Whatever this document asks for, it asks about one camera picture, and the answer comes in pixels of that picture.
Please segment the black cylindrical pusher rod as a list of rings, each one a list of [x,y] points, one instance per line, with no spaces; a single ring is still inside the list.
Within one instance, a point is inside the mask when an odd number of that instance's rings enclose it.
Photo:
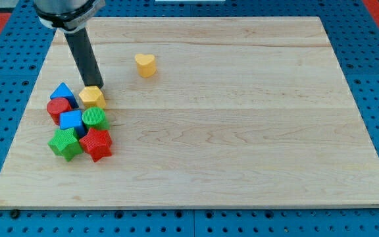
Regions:
[[[102,88],[104,81],[87,30],[82,28],[77,32],[65,34],[65,38],[84,85]]]

